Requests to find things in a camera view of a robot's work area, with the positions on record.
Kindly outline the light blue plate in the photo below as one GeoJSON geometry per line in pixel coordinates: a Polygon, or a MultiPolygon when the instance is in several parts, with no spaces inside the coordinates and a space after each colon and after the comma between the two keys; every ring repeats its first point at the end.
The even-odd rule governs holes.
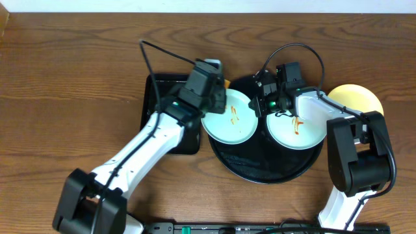
{"type": "Polygon", "coordinates": [[[201,123],[208,135],[224,144],[241,144],[257,129],[258,118],[249,108],[250,99],[237,90],[226,89],[223,114],[207,113],[201,123]]]}

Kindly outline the orange green scrub sponge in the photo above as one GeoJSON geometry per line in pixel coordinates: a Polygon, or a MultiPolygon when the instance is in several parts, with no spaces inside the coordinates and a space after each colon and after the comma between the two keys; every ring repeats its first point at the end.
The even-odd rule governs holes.
{"type": "Polygon", "coordinates": [[[230,81],[228,81],[227,79],[224,80],[224,88],[227,89],[230,86],[230,81]]]}

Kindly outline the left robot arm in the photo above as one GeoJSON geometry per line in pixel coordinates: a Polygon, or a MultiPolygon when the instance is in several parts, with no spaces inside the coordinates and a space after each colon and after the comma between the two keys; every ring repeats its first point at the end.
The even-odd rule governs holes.
{"type": "Polygon", "coordinates": [[[207,113],[226,105],[221,73],[193,71],[185,85],[160,95],[145,127],[113,158],[90,173],[77,168],[65,180],[52,226],[59,233],[142,233],[143,224],[127,213],[127,202],[155,164],[182,141],[207,113]]]}

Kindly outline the pale green plate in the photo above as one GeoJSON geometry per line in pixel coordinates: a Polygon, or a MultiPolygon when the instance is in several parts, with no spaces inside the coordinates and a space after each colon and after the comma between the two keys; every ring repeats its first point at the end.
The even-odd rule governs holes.
{"type": "Polygon", "coordinates": [[[289,111],[269,114],[266,126],[271,137],[282,146],[306,150],[321,143],[326,131],[310,120],[292,116],[289,111]]]}

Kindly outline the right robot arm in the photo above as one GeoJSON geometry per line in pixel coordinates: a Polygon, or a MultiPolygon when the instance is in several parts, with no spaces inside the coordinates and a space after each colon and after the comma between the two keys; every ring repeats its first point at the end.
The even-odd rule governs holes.
{"type": "Polygon", "coordinates": [[[289,111],[326,130],[328,171],[333,189],[319,213],[322,228],[353,231],[363,206],[389,193],[397,166],[384,116],[361,112],[330,99],[319,86],[308,87],[286,71],[253,75],[259,93],[249,107],[256,116],[289,111]]]}

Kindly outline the yellow plate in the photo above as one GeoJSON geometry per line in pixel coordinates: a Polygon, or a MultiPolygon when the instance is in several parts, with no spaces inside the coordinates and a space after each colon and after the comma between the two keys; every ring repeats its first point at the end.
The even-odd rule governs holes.
{"type": "Polygon", "coordinates": [[[356,84],[343,84],[334,88],[328,97],[343,106],[361,112],[378,111],[384,115],[380,100],[376,95],[363,86],[356,84]]]}

